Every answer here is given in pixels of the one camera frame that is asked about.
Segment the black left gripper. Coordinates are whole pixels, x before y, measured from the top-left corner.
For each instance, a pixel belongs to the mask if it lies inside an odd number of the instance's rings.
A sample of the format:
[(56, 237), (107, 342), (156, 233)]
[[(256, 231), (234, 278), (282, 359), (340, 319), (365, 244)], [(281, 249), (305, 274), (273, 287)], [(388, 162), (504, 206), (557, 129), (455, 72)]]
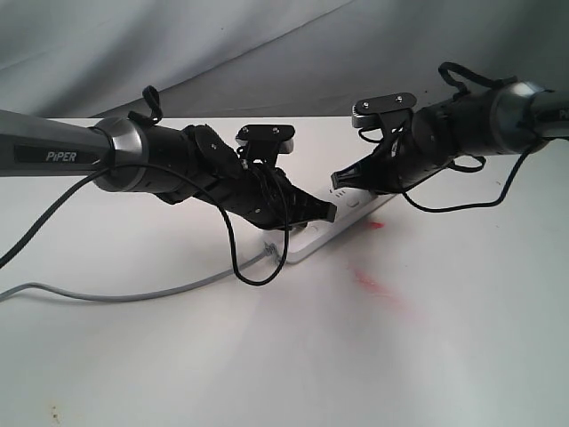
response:
[(218, 202), (262, 230), (282, 230), (313, 221), (334, 222), (337, 206), (295, 187), (285, 172), (263, 163), (247, 163), (209, 125), (182, 130), (189, 142), (188, 164), (182, 172), (191, 183), (157, 196), (169, 205), (194, 197)]

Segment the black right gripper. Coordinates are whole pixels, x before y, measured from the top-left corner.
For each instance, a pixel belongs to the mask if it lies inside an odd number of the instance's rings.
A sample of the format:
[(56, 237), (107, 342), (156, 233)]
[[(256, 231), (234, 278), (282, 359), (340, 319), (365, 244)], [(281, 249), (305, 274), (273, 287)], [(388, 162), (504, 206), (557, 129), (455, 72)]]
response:
[(386, 149), (377, 148), (363, 160), (331, 175), (334, 189), (363, 189), (379, 194), (407, 191), (449, 163), (449, 151), (433, 134), (401, 132)]

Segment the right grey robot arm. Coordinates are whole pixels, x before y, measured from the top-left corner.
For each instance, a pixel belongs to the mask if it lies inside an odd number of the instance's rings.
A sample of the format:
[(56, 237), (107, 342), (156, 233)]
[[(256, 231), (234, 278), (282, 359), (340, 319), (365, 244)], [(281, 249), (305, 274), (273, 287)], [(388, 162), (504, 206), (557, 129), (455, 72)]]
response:
[(400, 194), (456, 158), (523, 154), (568, 137), (568, 96), (530, 82), (455, 94), (422, 109), (410, 93), (358, 101), (352, 125), (381, 131), (371, 154), (332, 175), (334, 188)]

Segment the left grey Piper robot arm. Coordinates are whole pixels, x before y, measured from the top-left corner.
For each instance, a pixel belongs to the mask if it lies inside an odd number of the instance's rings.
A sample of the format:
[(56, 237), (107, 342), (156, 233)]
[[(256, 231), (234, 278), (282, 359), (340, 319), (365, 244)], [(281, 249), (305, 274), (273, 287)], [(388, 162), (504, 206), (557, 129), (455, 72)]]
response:
[(90, 127), (9, 111), (1, 113), (1, 175), (79, 176), (101, 169), (109, 192), (153, 194), (169, 205), (217, 201), (262, 230), (333, 222), (337, 208), (295, 187), (276, 167), (293, 150), (290, 125), (253, 125), (230, 147), (209, 125), (181, 130), (137, 113)]

